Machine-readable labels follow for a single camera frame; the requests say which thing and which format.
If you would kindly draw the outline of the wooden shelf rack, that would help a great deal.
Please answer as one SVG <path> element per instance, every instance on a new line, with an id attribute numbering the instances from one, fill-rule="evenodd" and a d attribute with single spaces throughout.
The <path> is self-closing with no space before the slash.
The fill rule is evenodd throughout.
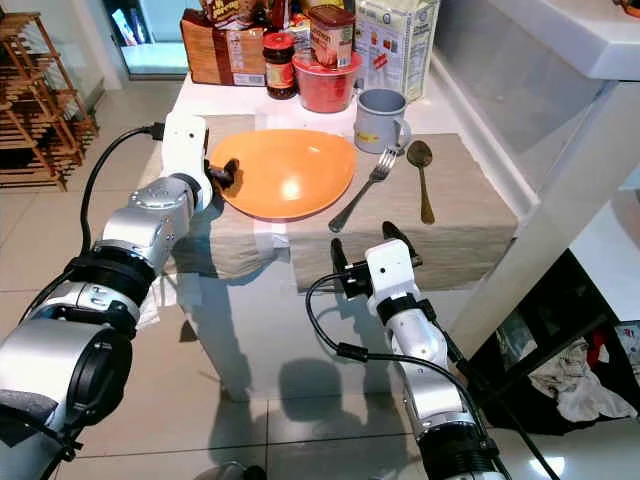
<path id="1" fill-rule="evenodd" d="M 36 12 L 0 15 L 0 186 L 64 191 L 97 125 Z"/>

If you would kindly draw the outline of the orange plastic plate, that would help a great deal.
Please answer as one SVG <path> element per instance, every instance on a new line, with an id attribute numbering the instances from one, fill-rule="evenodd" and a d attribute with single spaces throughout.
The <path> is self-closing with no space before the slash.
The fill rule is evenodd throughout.
<path id="1" fill-rule="evenodd" d="M 337 134 L 269 129 L 230 134 L 211 147 L 207 164 L 236 160 L 224 198 L 243 214 L 265 220 L 306 218 L 333 205 L 355 178 L 355 146 Z"/>

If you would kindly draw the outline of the white counter ledge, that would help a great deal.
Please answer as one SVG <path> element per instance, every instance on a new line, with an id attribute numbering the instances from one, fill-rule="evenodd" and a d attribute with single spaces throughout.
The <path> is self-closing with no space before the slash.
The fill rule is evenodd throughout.
<path id="1" fill-rule="evenodd" d="M 613 0 L 488 0 L 582 76 L 640 82 L 640 18 Z"/>

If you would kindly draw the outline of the grey robot foot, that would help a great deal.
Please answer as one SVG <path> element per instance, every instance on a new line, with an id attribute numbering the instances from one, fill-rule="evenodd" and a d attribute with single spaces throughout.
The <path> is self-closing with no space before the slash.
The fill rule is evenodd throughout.
<path id="1" fill-rule="evenodd" d="M 211 467 L 192 480 L 266 480 L 266 471 L 261 466 L 232 461 Z"/>

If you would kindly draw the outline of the brown cardboard box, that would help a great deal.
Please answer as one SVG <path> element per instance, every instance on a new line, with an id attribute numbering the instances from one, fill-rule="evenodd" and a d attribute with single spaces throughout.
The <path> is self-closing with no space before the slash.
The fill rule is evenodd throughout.
<path id="1" fill-rule="evenodd" d="M 186 9 L 180 18 L 180 32 L 193 82 L 265 86 L 265 28 L 218 29 L 201 10 Z"/>

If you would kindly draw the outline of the glass sliding door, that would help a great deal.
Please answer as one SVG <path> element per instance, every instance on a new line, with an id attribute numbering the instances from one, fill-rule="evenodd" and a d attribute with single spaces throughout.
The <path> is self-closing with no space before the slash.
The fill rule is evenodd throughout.
<path id="1" fill-rule="evenodd" d="M 99 0 L 111 41 L 131 76 L 183 76 L 186 51 L 179 22 L 198 0 Z"/>

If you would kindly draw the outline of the white printed bag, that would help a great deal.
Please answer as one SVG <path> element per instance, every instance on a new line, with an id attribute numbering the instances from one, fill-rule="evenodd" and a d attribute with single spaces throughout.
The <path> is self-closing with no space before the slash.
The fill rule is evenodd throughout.
<path id="1" fill-rule="evenodd" d="M 356 0 L 355 50 L 365 90 L 424 96 L 440 0 Z"/>

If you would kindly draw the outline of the black metal rack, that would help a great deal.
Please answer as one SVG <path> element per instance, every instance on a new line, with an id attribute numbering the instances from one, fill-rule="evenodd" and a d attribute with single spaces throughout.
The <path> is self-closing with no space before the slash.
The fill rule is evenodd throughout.
<path id="1" fill-rule="evenodd" d="M 527 429 L 524 422 L 512 421 L 506 404 L 495 399 L 495 394 L 502 388 L 500 379 L 504 370 L 498 352 L 497 333 L 508 317 L 516 315 L 529 324 L 545 324 L 566 330 L 568 337 L 585 334 L 591 342 L 591 366 L 603 387 L 612 390 L 620 401 L 630 404 L 630 416 L 627 417 L 635 419 L 640 416 L 640 378 L 637 378 L 634 361 L 620 338 L 623 323 L 605 301 L 603 293 L 591 282 L 580 261 L 566 251 L 509 312 L 498 329 L 486 338 L 483 346 L 468 357 L 468 371 L 481 380 L 470 390 L 490 425 L 527 434 L 563 436 L 571 431 L 591 428 L 598 422 L 626 419 L 622 416 L 602 417 L 593 424 L 584 424 L 561 434 L 539 433 Z"/>

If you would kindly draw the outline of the grey mug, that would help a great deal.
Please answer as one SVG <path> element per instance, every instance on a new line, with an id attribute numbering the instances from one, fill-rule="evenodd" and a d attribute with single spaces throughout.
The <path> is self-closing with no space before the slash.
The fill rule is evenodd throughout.
<path id="1" fill-rule="evenodd" d="M 401 152 L 413 141 L 404 119 L 410 102 L 394 90 L 365 90 L 358 95 L 353 143 L 366 154 Z"/>

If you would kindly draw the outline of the red snack packet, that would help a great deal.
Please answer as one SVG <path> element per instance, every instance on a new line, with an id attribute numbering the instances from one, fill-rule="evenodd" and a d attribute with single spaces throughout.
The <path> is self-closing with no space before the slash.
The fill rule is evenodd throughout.
<path id="1" fill-rule="evenodd" d="M 239 31 L 265 26 L 262 0 L 200 0 L 207 20 L 215 29 Z"/>

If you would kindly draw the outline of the bronze metal spoon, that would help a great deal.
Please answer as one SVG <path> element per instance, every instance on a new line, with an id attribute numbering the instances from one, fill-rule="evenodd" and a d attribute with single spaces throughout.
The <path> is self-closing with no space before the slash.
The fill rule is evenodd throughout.
<path id="1" fill-rule="evenodd" d="M 415 140 L 407 148 L 407 160 L 412 166 L 415 166 L 419 173 L 420 186 L 420 219 L 424 224 L 434 224 L 435 215 L 433 206 L 430 204 L 428 192 L 428 182 L 426 182 L 425 170 L 433 160 L 433 152 L 425 142 Z"/>

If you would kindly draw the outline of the crumpled white rag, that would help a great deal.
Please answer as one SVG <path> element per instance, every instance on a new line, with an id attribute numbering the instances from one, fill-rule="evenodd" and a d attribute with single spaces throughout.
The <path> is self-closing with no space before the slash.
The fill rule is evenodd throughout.
<path id="1" fill-rule="evenodd" d="M 495 334 L 502 360 L 497 401 L 509 408 L 512 421 L 536 433 L 561 434 L 593 424 L 602 417 L 630 416 L 630 404 L 603 387 L 593 370 L 585 334 L 508 317 Z"/>

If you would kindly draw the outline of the large beige placemat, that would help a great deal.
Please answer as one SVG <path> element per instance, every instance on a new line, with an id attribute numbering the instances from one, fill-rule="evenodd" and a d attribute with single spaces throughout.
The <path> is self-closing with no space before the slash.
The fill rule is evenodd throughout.
<path id="1" fill-rule="evenodd" d="M 425 188 L 416 166 L 399 157 L 389 177 L 362 197 L 342 232 L 330 232 L 326 224 L 360 191 L 378 160 L 360 152 L 348 191 L 328 209 L 288 224 L 288 246 L 271 261 L 284 269 L 285 287 L 302 292 L 332 273 L 330 242 L 335 237 L 349 261 L 364 259 L 367 250 L 384 242 L 384 221 L 392 221 L 410 239 L 422 260 L 415 269 L 422 291 L 465 291 L 494 268 L 515 233 L 517 216 L 458 134 L 420 134 L 419 140 L 433 154 Z"/>

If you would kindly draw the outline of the dark jar with red lid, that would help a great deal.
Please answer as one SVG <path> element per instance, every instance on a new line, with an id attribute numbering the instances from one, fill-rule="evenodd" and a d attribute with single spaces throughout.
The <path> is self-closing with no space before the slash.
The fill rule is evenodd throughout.
<path id="1" fill-rule="evenodd" d="M 265 86 L 270 99 L 293 99 L 298 93 L 294 81 L 294 37 L 274 32 L 262 37 L 262 59 L 265 65 Z"/>

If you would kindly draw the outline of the red plastic bowl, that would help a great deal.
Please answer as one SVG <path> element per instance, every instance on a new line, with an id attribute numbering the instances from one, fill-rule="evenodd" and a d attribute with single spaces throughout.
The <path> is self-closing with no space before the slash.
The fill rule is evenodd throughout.
<path id="1" fill-rule="evenodd" d="M 303 108 L 312 113 L 340 113 L 355 95 L 355 84 L 365 60 L 357 52 L 351 64 L 337 69 L 316 63 L 310 50 L 293 56 L 294 79 L 300 90 Z"/>

